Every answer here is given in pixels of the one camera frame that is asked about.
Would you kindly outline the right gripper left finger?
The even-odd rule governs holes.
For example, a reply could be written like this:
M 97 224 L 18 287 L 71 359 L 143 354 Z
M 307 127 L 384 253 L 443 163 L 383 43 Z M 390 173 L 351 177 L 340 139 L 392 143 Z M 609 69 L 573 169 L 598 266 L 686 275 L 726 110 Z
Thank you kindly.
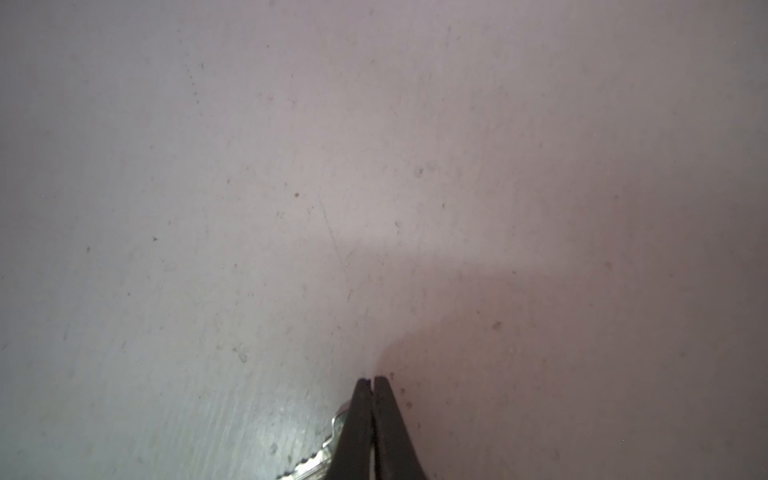
M 371 381 L 359 379 L 355 385 L 337 448 L 325 478 L 327 480 L 366 480 L 370 478 L 374 434 Z

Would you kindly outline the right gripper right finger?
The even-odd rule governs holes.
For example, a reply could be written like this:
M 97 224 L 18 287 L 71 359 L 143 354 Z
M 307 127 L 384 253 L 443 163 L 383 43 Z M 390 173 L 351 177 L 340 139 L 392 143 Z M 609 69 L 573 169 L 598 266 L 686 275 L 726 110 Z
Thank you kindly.
M 375 475 L 379 480 L 426 480 L 389 380 L 373 381 Z

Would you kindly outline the key with yellow tag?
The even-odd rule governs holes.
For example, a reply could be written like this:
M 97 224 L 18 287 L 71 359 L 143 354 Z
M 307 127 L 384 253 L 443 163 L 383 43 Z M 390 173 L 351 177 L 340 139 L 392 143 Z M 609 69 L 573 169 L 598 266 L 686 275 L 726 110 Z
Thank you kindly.
M 323 480 L 326 478 L 327 470 L 335 456 L 346 422 L 349 406 L 350 402 L 345 402 L 332 417 L 331 433 L 322 442 L 319 450 L 298 461 L 292 469 L 278 476 L 279 480 Z

